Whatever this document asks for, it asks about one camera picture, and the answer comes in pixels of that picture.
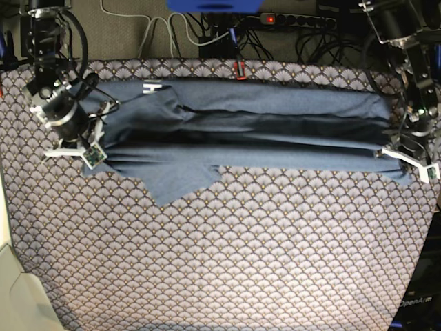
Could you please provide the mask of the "black power strip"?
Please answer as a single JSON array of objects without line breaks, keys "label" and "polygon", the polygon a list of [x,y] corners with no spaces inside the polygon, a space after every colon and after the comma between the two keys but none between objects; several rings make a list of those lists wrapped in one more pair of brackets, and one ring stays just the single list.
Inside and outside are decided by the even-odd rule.
[{"label": "black power strip", "polygon": [[334,18],[311,15],[263,12],[260,13],[258,17],[263,25],[276,26],[278,28],[318,28],[335,30],[338,25]]}]

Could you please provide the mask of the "blue T-shirt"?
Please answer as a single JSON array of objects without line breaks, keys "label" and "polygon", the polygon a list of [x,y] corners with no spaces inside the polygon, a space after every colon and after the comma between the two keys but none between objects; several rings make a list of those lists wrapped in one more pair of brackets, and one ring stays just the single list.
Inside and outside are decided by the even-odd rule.
[{"label": "blue T-shirt", "polygon": [[221,177],[222,166],[368,172],[406,185],[388,143],[391,110],[376,94],[273,83],[108,81],[120,101],[104,126],[107,159],[97,172],[140,179],[165,205]]}]

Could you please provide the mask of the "fan-patterned tablecloth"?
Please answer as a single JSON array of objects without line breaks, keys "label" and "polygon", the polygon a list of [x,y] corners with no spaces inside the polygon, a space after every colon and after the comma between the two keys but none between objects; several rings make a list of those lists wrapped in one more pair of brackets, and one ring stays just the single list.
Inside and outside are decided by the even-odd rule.
[{"label": "fan-patterned tablecloth", "polygon": [[220,169],[159,206],[138,179],[41,162],[25,66],[1,75],[12,243],[68,330],[386,330],[440,184],[360,172]]}]

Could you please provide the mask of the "beige furniture corner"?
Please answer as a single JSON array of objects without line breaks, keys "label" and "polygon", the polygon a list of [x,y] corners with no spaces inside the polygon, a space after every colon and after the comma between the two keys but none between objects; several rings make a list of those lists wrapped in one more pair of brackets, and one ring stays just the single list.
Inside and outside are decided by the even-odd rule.
[{"label": "beige furniture corner", "polygon": [[13,250],[4,180],[1,180],[1,329],[64,329],[39,278],[25,272]]}]

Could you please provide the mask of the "blue box overhead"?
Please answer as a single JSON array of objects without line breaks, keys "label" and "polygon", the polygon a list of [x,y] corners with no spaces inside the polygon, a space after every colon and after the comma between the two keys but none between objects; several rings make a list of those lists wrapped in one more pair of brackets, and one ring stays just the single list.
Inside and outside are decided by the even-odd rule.
[{"label": "blue box overhead", "polygon": [[256,13],[263,0],[167,0],[175,12],[196,13]]}]

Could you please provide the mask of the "red table clamp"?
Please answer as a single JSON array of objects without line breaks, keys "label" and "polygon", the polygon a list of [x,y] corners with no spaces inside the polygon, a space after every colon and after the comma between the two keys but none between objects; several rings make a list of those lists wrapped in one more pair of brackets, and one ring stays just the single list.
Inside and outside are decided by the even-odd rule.
[{"label": "red table clamp", "polygon": [[238,81],[246,80],[246,69],[244,61],[235,61],[234,62],[234,73],[235,77]]}]

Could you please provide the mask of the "black box under table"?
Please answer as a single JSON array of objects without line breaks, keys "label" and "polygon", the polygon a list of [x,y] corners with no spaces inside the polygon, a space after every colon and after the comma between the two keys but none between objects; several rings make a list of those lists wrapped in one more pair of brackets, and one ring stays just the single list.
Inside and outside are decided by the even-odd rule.
[{"label": "black box under table", "polygon": [[230,33],[214,43],[198,47],[198,57],[202,59],[234,59],[236,51]]}]

